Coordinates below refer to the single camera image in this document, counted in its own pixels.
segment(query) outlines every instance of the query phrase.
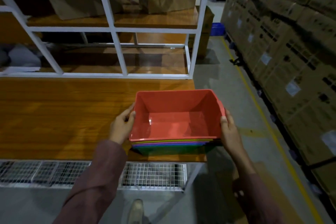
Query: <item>shoe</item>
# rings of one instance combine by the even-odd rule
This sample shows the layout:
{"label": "shoe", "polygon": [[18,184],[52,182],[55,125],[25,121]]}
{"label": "shoe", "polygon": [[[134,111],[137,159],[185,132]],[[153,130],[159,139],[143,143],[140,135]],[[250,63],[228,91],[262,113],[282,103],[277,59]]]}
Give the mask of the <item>shoe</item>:
{"label": "shoe", "polygon": [[144,204],[141,199],[133,201],[131,210],[128,215],[128,224],[142,224],[142,217],[144,215]]}

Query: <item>maroon sleeve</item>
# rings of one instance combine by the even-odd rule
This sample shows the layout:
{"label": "maroon sleeve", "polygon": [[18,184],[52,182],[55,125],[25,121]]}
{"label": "maroon sleeve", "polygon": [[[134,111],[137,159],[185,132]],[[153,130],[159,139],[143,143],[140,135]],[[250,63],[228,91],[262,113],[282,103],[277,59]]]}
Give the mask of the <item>maroon sleeve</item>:
{"label": "maroon sleeve", "polygon": [[116,196],[126,160],[119,144],[99,143],[91,165],[76,180],[53,223],[98,223]]}
{"label": "maroon sleeve", "polygon": [[233,192],[249,224],[285,223],[279,207],[258,174],[242,175],[234,180]]}

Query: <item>blue crate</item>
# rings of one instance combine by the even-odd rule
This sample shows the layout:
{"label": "blue crate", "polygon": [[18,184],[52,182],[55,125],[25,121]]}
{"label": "blue crate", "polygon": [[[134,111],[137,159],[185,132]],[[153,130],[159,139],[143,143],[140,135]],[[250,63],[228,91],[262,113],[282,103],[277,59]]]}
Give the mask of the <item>blue crate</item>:
{"label": "blue crate", "polygon": [[210,36],[224,35],[225,27],[220,22],[212,23]]}

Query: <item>wire mesh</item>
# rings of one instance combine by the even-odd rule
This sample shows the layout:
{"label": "wire mesh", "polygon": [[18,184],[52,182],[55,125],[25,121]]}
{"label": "wire mesh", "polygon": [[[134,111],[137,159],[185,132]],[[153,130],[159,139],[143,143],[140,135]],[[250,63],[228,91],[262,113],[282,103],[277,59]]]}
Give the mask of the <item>wire mesh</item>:
{"label": "wire mesh", "polygon": [[[72,188],[90,161],[0,160],[0,187]],[[186,164],[126,163],[118,189],[183,191]]]}

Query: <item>person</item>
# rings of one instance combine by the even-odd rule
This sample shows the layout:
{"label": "person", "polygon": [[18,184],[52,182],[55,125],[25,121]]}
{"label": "person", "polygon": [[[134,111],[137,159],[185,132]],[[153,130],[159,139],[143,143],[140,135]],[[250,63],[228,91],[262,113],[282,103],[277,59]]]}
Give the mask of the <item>person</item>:
{"label": "person", "polygon": [[[122,144],[128,139],[136,113],[134,104],[111,123],[108,140],[98,144],[91,165],[75,181],[54,224],[98,223],[116,196],[119,177],[127,161]],[[233,186],[234,195],[249,223],[284,223],[281,212],[256,173],[246,153],[238,129],[228,110],[221,117],[221,141],[235,163],[239,179]],[[142,201],[133,202],[129,224],[141,224]]]}

